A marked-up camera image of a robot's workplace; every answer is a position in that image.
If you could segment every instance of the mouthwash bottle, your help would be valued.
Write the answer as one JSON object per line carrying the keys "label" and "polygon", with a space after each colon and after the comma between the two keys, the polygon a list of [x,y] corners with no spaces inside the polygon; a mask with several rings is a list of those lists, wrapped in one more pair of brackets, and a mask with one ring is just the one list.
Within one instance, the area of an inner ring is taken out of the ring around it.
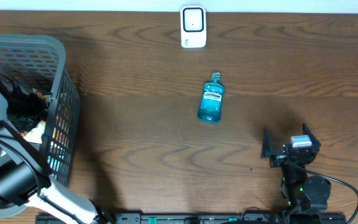
{"label": "mouthwash bottle", "polygon": [[221,73],[213,72],[211,82],[204,85],[198,119],[210,123],[219,122],[222,113],[223,94],[224,86],[221,84]]}

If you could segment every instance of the white device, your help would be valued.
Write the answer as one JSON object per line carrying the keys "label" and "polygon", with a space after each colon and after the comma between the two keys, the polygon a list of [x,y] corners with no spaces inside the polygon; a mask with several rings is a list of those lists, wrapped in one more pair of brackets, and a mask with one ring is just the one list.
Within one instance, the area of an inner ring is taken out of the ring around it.
{"label": "white device", "polygon": [[206,13],[202,6],[185,6],[180,10],[181,46],[204,47],[206,44]]}

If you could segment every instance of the bottle label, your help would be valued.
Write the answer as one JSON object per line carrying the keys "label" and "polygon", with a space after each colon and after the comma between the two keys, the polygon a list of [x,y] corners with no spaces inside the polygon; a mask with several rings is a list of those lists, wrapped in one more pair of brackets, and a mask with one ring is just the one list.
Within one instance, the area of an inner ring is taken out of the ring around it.
{"label": "bottle label", "polygon": [[206,99],[206,100],[216,100],[216,101],[221,102],[222,101],[222,95],[217,94],[217,93],[205,92],[204,93],[204,99]]}

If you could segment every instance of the wooden table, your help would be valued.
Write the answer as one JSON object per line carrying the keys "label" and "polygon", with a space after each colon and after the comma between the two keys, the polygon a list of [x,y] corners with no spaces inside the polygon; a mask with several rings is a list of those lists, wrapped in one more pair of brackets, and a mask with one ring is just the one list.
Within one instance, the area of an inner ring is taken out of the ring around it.
{"label": "wooden table", "polygon": [[[0,11],[0,33],[65,45],[82,98],[68,187],[112,212],[285,206],[262,127],[283,144],[302,122],[322,144],[307,168],[358,188],[358,15],[208,14],[202,49],[181,47],[179,13]],[[226,87],[215,125],[197,119],[213,70]],[[356,196],[333,183],[328,204],[350,218]]]}

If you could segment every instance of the wood grain surface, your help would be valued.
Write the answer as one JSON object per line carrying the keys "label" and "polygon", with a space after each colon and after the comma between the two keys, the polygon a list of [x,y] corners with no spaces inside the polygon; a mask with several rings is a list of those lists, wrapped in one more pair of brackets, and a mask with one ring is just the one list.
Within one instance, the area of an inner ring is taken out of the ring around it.
{"label": "wood grain surface", "polygon": [[[81,94],[69,188],[111,212],[276,210],[280,169],[260,159],[306,122],[322,147],[307,168],[358,188],[358,15],[208,14],[202,49],[180,45],[179,13],[0,11],[0,33],[63,42]],[[219,124],[197,120],[203,83],[222,73]],[[353,191],[333,183],[330,212]],[[0,223],[33,223],[40,211]]]}

